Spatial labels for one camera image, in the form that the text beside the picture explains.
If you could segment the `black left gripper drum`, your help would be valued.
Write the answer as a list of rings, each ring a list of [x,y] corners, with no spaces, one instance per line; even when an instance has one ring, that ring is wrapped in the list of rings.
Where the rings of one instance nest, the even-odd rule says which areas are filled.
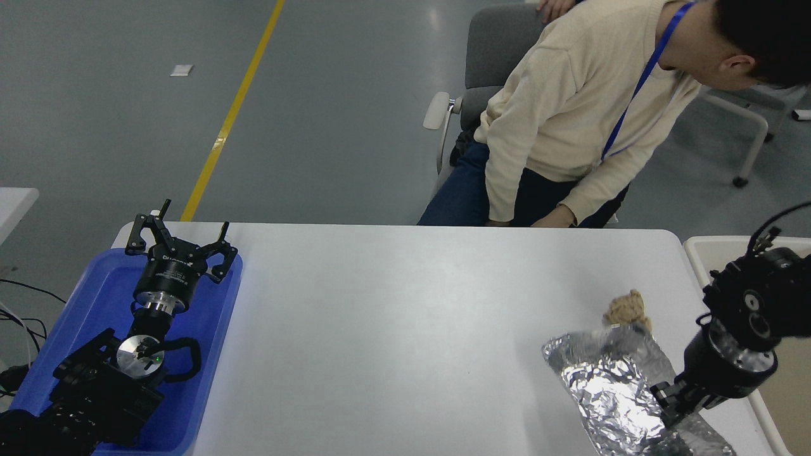
[[[152,246],[147,257],[144,272],[134,288],[136,302],[146,303],[149,297],[162,293],[191,303],[200,277],[208,269],[206,261],[192,262],[188,252],[166,246]]]

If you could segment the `person's left hand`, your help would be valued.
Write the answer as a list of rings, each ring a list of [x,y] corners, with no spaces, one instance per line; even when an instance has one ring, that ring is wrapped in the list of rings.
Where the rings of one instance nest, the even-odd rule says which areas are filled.
[[[557,205],[546,216],[536,220],[530,227],[533,228],[570,228],[577,225],[573,211],[566,205]]]

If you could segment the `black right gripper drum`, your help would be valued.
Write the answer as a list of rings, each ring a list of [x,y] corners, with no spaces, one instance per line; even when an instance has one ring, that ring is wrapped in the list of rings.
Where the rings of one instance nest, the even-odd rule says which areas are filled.
[[[684,350],[684,370],[677,376],[708,393],[744,398],[776,372],[776,352],[744,347],[726,329],[702,328]]]

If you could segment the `person's hand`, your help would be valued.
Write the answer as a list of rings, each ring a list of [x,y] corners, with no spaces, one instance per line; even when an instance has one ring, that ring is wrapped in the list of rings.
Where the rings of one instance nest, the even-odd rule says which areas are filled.
[[[551,23],[571,11],[577,3],[576,0],[541,0],[537,3],[536,12],[542,23]]]

